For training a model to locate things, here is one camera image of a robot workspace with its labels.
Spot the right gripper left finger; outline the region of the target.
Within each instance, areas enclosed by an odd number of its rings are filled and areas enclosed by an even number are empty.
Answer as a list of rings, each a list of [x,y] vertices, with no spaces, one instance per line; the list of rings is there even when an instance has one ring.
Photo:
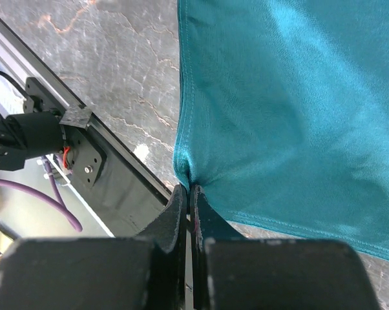
[[[186,207],[186,190],[177,185],[165,209],[136,237],[137,309],[184,306]]]

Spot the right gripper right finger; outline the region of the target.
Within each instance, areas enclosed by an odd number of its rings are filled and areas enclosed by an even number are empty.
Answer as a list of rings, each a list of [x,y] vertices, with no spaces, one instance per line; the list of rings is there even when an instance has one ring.
[[[207,293],[205,240],[244,240],[246,237],[233,228],[209,204],[204,189],[192,185],[189,193],[191,252],[193,263],[193,305],[202,309]]]

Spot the teal satin napkin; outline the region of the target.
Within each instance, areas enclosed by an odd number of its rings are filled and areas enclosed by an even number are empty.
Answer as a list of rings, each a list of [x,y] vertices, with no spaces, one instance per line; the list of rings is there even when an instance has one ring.
[[[173,167],[232,222],[389,260],[389,1],[179,1]]]

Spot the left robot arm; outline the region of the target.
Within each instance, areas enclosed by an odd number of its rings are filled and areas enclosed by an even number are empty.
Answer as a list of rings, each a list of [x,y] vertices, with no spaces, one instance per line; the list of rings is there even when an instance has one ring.
[[[21,87],[8,81],[24,98],[23,111],[0,113],[0,171],[18,171],[25,161],[49,154],[61,154],[63,168],[91,188],[103,170],[105,151],[87,132],[90,112],[65,108],[40,81],[26,79]]]

